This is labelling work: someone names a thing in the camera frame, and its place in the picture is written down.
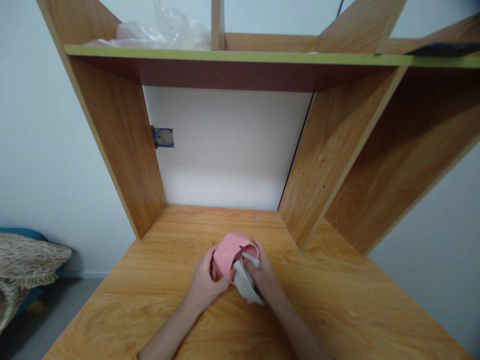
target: hand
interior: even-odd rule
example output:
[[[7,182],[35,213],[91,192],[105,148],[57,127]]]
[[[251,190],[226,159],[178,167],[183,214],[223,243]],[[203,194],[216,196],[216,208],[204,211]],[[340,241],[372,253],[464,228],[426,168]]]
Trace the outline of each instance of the hand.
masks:
[[[210,277],[210,263],[217,247],[218,245],[210,247],[196,264],[193,278],[183,300],[187,308],[195,309],[198,314],[203,312],[218,295],[229,288],[230,281],[235,275],[235,269],[233,268],[217,282],[214,282]]]
[[[253,236],[251,237],[256,247],[260,252],[260,266],[256,268],[247,258],[243,258],[246,270],[250,274],[251,278],[255,282],[255,285],[260,290],[261,294],[265,298],[266,302],[272,305],[274,301],[283,299],[286,297],[282,286],[280,285],[279,278],[275,274],[274,267],[270,262],[267,252],[263,245]]]

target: gray floor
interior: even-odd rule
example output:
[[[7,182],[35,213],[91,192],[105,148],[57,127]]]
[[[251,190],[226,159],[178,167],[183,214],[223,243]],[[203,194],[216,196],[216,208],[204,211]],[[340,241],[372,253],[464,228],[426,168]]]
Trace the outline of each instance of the gray floor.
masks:
[[[102,279],[61,278],[41,295],[42,315],[24,311],[0,335],[2,360],[40,360],[47,353]]]

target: transparent plastic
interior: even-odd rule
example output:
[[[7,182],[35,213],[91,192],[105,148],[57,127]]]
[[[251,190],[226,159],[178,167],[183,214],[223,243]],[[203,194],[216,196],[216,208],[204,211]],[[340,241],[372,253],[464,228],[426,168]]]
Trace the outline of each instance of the transparent plastic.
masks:
[[[137,49],[210,50],[207,28],[174,7],[170,0],[153,0],[155,24],[121,23],[116,39],[97,39],[87,46]]]

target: shelf board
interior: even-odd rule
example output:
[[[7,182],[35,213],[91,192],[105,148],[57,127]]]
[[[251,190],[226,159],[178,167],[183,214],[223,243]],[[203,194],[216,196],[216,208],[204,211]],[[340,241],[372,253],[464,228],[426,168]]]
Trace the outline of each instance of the shelf board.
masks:
[[[467,359],[468,353],[326,221],[306,252],[276,211],[169,205],[85,303],[45,359],[133,359],[182,301],[195,264],[227,232],[257,237],[288,298],[337,359]],[[294,359],[268,306],[230,287],[177,359]]]
[[[65,45],[72,59],[148,86],[319,92],[387,67],[480,68],[480,58]]]
[[[65,52],[72,56],[107,57],[128,59],[163,59],[188,61],[217,61],[242,63],[285,63],[319,65],[360,65],[360,66],[410,66],[426,68],[480,68],[480,58],[429,57],[413,55],[370,55],[343,53],[298,53],[260,51],[200,51],[161,50],[119,47],[96,47],[65,45]]]

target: pink cup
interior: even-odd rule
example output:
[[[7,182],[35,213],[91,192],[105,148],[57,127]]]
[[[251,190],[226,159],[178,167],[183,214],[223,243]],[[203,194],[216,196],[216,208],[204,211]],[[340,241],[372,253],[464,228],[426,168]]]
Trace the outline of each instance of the pink cup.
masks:
[[[249,237],[242,232],[229,232],[213,253],[210,275],[215,279],[217,275],[222,278],[227,275],[233,264],[240,259],[242,252],[259,258],[260,253],[257,247],[250,241]]]

